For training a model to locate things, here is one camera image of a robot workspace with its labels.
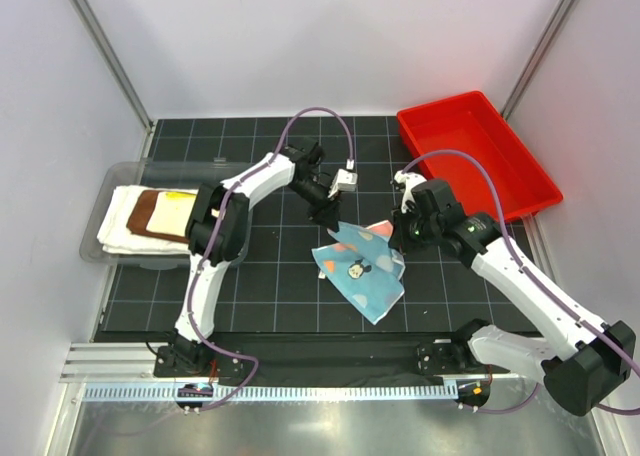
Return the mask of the patterned white cloth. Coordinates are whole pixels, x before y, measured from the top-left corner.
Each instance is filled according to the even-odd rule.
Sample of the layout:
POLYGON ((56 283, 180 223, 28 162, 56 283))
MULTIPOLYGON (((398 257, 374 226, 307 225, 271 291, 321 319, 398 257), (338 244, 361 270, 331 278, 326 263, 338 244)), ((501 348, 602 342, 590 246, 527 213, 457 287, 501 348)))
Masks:
POLYGON ((319 277, 328 280, 371 324, 384 319, 405 290, 403 256, 389 247, 390 221, 367 227, 340 222, 330 245, 314 248, 319 277))

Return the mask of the yellow crocodile print towel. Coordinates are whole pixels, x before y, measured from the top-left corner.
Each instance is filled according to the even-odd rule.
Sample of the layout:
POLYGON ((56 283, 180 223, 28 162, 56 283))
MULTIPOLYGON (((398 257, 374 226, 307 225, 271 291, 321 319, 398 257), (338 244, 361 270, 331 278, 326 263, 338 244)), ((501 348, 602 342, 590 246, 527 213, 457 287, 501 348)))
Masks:
POLYGON ((150 233, 184 237, 196 200, 193 192, 160 191, 146 224, 150 233))

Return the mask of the brown towel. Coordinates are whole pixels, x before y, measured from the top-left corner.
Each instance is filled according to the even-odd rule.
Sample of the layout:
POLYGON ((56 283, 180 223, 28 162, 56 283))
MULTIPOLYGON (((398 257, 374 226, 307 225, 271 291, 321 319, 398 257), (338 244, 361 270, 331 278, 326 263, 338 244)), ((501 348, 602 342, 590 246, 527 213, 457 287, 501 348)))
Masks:
POLYGON ((146 224, 149 221, 151 213, 155 207, 156 198, 160 191, 173 190, 144 190, 138 197, 136 204, 126 223, 126 228, 134 235, 156 238, 176 243, 187 243, 188 239, 184 237, 166 236, 162 234, 150 233, 146 230, 146 224))

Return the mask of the large white towel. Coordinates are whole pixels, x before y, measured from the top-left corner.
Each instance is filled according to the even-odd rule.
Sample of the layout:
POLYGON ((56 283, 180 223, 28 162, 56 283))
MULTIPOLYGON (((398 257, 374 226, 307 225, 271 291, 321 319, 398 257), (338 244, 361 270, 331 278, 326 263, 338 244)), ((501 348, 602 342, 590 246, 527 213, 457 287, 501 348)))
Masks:
MULTIPOLYGON (((188 253, 187 243, 176 243, 138 236, 126 228, 126 223, 140 194, 144 190, 169 190, 139 185, 117 186, 112 194, 106 215, 97 233, 104 252, 120 255, 180 255, 188 253)), ((175 189, 193 192, 196 190, 175 189)))

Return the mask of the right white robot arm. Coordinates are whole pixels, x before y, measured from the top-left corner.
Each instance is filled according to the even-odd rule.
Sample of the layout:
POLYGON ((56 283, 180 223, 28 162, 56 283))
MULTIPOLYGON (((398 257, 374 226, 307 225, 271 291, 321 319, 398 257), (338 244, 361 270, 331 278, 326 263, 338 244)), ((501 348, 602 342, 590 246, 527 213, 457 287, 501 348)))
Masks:
POLYGON ((466 214, 442 179, 399 171, 394 185, 402 200, 392 212, 390 247, 403 254, 438 247, 499 290, 542 337, 474 320, 452 339, 450 358, 458 370, 510 370, 542 385, 574 416, 601 407, 637 370, 635 332, 623 321, 607 323, 569 297, 526 257, 502 223, 486 212, 466 214))

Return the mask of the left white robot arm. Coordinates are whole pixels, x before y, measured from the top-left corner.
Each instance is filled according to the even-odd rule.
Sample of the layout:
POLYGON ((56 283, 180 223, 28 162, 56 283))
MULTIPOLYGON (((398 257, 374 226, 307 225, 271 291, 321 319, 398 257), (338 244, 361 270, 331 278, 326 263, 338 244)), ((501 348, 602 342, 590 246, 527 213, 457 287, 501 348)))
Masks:
POLYGON ((309 204, 308 219, 336 231, 339 190, 319 171, 324 150, 282 146, 219 185, 200 186, 186 223, 190 272, 184 303, 168 342, 161 347, 155 373, 172 370, 200 376, 215 350, 206 344, 214 331, 214 313, 223 279, 247 245, 250 212, 275 191, 287 187, 309 204))

